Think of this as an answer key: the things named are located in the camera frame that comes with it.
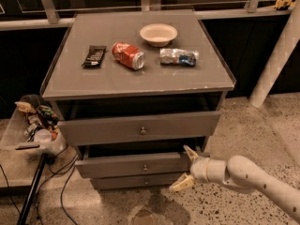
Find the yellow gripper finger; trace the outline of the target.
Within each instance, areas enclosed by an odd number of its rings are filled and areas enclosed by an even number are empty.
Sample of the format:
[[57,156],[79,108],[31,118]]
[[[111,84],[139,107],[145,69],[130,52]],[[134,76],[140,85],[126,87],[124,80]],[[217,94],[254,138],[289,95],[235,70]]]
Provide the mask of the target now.
[[184,145],[184,149],[191,162],[199,158],[199,155],[194,150],[192,150],[189,146]]
[[187,173],[183,173],[172,185],[169,187],[170,192],[178,192],[183,189],[191,188],[195,185],[195,178]]

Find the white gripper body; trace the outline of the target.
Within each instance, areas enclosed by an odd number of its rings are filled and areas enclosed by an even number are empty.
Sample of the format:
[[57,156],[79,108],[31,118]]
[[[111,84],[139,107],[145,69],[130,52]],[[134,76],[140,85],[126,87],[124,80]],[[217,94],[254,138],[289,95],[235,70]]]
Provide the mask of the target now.
[[208,157],[197,157],[195,158],[190,167],[190,174],[193,179],[198,183],[208,183],[208,168],[209,158]]

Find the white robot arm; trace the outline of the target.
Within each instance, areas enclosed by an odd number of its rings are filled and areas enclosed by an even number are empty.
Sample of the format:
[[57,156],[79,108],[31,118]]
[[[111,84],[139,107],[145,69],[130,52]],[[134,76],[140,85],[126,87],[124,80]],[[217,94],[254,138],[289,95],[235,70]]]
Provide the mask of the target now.
[[169,190],[177,192],[197,183],[216,183],[237,192],[260,191],[297,223],[300,223],[300,190],[276,179],[256,163],[243,156],[227,161],[198,155],[184,146],[191,162],[190,174],[183,173]]

